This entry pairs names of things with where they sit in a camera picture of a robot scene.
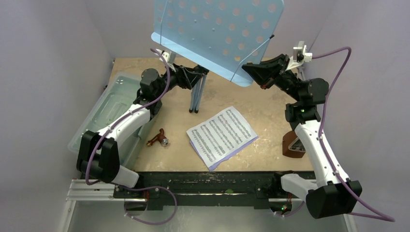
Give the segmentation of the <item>light blue music stand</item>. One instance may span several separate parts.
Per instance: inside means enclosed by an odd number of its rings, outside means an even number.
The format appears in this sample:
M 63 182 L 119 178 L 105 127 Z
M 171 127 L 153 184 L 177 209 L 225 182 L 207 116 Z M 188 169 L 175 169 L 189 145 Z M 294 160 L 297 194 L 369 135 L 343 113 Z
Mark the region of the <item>light blue music stand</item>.
M 151 39 L 160 50 L 203 66 L 240 86 L 241 68 L 260 63 L 283 12 L 281 0 L 157 0 Z

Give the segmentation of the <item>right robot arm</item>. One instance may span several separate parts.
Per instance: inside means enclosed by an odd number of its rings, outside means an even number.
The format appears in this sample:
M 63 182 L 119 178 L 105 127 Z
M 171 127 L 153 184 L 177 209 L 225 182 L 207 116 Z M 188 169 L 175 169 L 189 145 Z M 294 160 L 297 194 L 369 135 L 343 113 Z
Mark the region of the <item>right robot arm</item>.
M 299 55 L 297 59 L 281 54 L 259 64 L 249 62 L 242 69 L 262 89 L 277 86 L 295 99 L 295 103 L 286 104 L 285 118 L 309 155 L 316 183 L 296 173 L 284 172 L 276 175 L 271 190 L 279 197 L 286 193 L 297 196 L 306 204 L 310 215 L 319 219 L 351 213 L 362 187 L 339 166 L 322 129 L 324 117 L 317 106 L 326 102 L 328 82 L 322 78 L 301 80 L 292 72 L 292 68 L 312 59 L 312 54 Z

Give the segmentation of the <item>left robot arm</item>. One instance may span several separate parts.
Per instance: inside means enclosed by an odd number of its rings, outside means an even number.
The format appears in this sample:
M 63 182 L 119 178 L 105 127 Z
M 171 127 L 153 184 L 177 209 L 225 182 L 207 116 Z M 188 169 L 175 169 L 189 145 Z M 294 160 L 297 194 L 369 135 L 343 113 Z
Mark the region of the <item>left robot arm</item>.
M 159 112 L 164 94 L 174 87 L 193 89 L 209 70 L 197 65 L 168 67 L 165 74 L 149 68 L 142 72 L 137 97 L 130 108 L 114 122 L 97 132 L 86 131 L 81 138 L 76 168 L 88 178 L 125 186 L 133 198 L 144 193 L 139 174 L 120 164 L 119 149 L 139 128 Z

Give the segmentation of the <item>white sheet music page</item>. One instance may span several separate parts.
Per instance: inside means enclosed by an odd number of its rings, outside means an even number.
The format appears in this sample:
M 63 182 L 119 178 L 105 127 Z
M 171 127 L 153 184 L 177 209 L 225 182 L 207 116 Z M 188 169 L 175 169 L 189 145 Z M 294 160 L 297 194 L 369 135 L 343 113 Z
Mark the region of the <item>white sheet music page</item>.
M 202 137 L 210 141 L 221 140 L 228 143 L 226 148 L 234 148 L 245 142 L 246 139 L 251 139 L 258 136 L 253 130 L 247 120 L 240 114 L 240 112 L 230 106 L 205 122 L 200 123 L 186 131 L 189 140 L 195 137 Z

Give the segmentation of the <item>brown capo clamp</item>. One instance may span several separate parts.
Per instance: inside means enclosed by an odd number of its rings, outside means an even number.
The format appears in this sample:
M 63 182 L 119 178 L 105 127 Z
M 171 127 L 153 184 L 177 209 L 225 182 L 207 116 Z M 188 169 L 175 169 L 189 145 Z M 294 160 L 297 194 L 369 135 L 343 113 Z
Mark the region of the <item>brown capo clamp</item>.
M 161 128 L 159 130 L 159 133 L 156 134 L 151 140 L 147 141 L 146 145 L 150 147 L 155 142 L 159 142 L 162 146 L 167 146 L 169 144 L 169 139 L 165 136 L 165 132 L 163 128 Z

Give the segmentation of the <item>brown metronome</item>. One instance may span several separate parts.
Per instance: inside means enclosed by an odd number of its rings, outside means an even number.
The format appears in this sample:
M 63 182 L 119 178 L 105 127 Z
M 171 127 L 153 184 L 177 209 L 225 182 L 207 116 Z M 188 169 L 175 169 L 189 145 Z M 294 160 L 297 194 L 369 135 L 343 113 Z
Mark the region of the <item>brown metronome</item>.
M 296 133 L 291 130 L 282 137 L 282 154 L 293 159 L 301 159 L 306 150 Z

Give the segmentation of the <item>clear plastic storage bin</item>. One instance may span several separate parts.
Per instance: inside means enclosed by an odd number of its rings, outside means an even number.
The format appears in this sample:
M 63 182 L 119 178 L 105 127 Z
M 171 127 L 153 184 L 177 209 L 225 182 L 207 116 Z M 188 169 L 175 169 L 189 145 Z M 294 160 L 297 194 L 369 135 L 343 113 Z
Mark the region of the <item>clear plastic storage bin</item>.
M 136 99 L 140 88 L 141 77 L 128 72 L 118 72 L 104 90 L 72 140 L 68 143 L 68 150 L 78 155 L 81 137 L 86 131 L 96 132 L 117 120 L 124 114 Z M 134 164 L 146 146 L 149 133 L 155 119 L 136 129 L 119 148 L 120 165 L 133 170 Z

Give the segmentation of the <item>purple paper sheet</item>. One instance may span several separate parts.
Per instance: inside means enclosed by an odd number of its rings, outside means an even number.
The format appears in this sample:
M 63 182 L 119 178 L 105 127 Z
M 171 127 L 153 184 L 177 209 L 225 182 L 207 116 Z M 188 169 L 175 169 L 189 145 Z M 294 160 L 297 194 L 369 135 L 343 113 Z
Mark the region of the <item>purple paper sheet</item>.
M 251 139 L 246 139 L 245 142 L 234 146 L 234 148 L 226 148 L 225 145 L 228 143 L 225 142 L 222 142 L 222 145 L 219 145 L 221 140 L 210 141 L 208 139 L 203 139 L 201 136 L 198 138 L 194 136 L 194 139 L 190 140 L 190 144 L 207 166 L 208 170 L 214 171 L 223 161 L 236 155 L 239 151 L 258 138 L 258 136 L 255 136 Z

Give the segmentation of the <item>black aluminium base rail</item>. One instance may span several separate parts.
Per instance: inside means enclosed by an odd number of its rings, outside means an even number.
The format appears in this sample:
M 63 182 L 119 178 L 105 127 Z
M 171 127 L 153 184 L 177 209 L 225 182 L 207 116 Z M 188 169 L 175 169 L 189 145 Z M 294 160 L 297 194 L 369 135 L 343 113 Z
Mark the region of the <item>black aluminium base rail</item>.
M 71 201 L 125 203 L 133 213 L 162 210 L 165 206 L 245 206 L 254 209 L 290 210 L 300 199 L 279 186 L 278 171 L 244 172 L 142 172 L 137 188 L 104 182 L 89 186 L 73 180 Z

